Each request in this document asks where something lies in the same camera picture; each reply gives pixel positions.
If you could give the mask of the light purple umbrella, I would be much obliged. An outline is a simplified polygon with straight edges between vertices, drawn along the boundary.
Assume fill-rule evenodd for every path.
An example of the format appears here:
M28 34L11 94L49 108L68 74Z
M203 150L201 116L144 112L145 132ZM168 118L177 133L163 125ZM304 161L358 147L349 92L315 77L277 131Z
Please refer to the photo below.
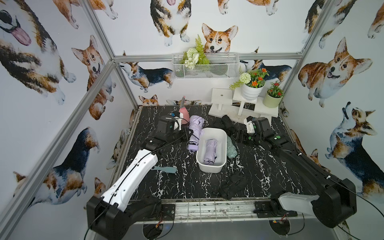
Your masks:
M188 141L188 150L190 153L196 152L199 149L200 135L205 123L205 119L193 115L190 117L189 132L191 133Z

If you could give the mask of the mint green umbrella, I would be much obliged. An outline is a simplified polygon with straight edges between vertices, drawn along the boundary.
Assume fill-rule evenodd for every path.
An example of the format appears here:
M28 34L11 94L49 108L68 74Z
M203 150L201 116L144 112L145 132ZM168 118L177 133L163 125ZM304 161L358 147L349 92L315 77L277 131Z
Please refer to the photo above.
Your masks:
M238 155L235 145L232 142L231 137L227 136L227 157L232 159Z

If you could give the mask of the black umbrella back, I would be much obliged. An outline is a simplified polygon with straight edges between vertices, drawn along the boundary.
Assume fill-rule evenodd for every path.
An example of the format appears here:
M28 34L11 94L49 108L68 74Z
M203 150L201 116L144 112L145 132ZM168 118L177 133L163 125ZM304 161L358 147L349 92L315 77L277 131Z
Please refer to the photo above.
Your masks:
M239 129L227 115L215 119L213 127L224 130L227 136L229 136L233 140L238 138Z

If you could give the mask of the black umbrella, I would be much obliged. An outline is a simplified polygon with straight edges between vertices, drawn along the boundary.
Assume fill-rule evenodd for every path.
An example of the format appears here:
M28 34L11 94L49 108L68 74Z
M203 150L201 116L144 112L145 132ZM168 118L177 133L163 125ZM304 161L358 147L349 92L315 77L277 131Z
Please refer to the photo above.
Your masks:
M238 138L239 129L227 115L215 119L213 127L224 130L227 136L229 136L233 140Z
M236 194L243 191L247 185L247 176L243 172L235 172L226 182L219 186L216 197L231 200Z

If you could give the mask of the lilac umbrella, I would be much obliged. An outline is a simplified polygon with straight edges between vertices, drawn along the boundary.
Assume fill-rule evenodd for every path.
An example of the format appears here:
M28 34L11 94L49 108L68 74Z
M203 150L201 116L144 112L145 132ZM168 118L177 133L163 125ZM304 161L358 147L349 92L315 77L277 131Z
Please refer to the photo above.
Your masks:
M216 139L207 140L206 152L204 155L205 165L213 165L215 163L215 160L217 158L216 150L217 150L217 140Z

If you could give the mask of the white plastic storage box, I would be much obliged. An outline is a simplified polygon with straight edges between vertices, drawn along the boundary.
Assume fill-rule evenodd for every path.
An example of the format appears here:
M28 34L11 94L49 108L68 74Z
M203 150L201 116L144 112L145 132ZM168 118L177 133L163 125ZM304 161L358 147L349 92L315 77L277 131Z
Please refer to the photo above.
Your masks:
M227 134L217 128L204 128L200 134L196 161L202 172L217 174L227 161Z

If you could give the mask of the black umbrella front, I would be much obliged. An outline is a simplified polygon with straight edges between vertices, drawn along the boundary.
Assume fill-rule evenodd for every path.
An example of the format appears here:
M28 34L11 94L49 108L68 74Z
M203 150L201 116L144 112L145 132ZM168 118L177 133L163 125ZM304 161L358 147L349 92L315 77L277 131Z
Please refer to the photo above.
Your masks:
M226 182L219 186L216 197L231 200L236 194L243 191L247 185L247 176L243 172L235 172Z

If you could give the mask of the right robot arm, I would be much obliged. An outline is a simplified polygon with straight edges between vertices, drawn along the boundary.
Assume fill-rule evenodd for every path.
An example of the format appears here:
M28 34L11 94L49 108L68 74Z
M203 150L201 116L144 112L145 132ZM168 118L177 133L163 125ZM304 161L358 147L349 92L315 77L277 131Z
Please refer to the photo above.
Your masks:
M319 167L289 137L277 134L267 118L249 116L244 124L247 130L238 133L237 142L261 146L276 159L291 164L314 191L313 195L279 192L271 199L278 209L315 216L328 228L357 213L356 187L350 180L341 180Z

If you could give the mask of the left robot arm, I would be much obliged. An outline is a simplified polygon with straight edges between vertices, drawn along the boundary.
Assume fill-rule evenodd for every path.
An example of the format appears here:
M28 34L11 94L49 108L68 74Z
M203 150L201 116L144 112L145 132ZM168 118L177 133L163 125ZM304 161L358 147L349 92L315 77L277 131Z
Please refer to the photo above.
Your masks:
M155 130L143 141L132 163L101 197L87 202L88 230L108 240L121 240L131 225L145 219L164 217L162 201L153 196L130 203L148 172L158 162L157 153L188 138L182 114L162 116Z

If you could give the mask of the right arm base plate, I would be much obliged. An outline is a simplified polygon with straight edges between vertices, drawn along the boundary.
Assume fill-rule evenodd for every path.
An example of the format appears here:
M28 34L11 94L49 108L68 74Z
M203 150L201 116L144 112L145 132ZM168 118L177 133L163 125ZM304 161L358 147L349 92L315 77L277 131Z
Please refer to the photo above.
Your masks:
M254 202L254 214L258 218L282 218L282 217L297 217L295 211L286 211L275 200L256 201Z

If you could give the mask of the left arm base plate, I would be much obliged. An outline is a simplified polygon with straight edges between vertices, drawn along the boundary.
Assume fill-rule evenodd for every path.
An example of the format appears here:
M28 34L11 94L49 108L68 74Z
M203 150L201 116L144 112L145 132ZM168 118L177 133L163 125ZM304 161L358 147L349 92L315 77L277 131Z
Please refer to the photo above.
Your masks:
M158 221L173 221L175 219L176 205L175 204L162 204L157 208Z

